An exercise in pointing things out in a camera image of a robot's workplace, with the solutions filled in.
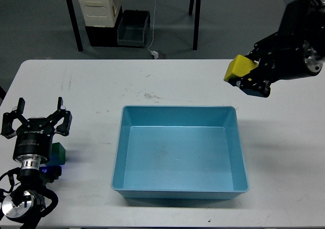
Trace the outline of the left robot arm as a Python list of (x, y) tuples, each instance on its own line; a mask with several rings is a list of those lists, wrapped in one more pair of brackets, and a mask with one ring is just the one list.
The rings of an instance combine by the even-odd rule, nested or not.
[(55, 134), (68, 136), (72, 114), (58, 98), (57, 109), (48, 117), (23, 116), (25, 100), (20, 98), (11, 112), (3, 114), (1, 135), (16, 138), (13, 160), (21, 166), (8, 170), (9, 190), (1, 189), (1, 217), (20, 223), (22, 228), (36, 228), (40, 220), (58, 205), (57, 194), (47, 188), (62, 174), (66, 150), (54, 143)]

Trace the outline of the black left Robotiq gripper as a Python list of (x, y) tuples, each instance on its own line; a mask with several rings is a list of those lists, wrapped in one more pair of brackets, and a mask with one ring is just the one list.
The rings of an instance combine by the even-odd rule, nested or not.
[[(11, 112), (3, 114), (1, 135), (7, 139), (17, 135), (13, 159), (22, 161), (26, 155), (36, 155), (41, 158), (41, 163), (50, 160), (52, 140), (54, 134), (64, 137), (69, 135), (72, 114), (63, 106), (63, 98), (58, 98), (57, 110), (46, 118), (30, 118), (23, 116), (25, 106), (24, 98), (20, 97), (17, 107)], [(13, 129), (13, 122), (18, 119), (21, 126)]]

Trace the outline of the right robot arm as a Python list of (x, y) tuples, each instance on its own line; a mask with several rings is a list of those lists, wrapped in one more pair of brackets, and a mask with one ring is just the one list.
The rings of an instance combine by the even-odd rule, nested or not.
[(324, 3), (294, 0), (275, 33), (230, 62), (224, 81), (247, 95), (268, 97), (272, 83), (316, 76), (323, 65)]

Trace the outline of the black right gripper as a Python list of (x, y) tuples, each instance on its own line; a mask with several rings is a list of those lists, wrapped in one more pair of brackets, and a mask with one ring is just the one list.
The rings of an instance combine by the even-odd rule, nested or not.
[(256, 74), (230, 77), (228, 83), (247, 95), (269, 97), (272, 82), (320, 73), (324, 63), (324, 39), (311, 35), (286, 38), (274, 33), (258, 41), (247, 58), (258, 62)]

